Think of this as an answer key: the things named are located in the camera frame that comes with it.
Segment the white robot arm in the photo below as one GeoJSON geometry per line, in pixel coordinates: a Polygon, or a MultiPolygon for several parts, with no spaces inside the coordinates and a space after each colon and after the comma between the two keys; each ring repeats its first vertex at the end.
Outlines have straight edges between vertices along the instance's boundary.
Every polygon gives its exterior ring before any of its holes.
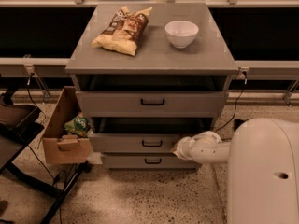
{"type": "Polygon", "coordinates": [[[180,139],[185,161],[228,164],[227,224],[299,224],[299,124],[257,118],[229,142],[208,131],[180,139]]]}

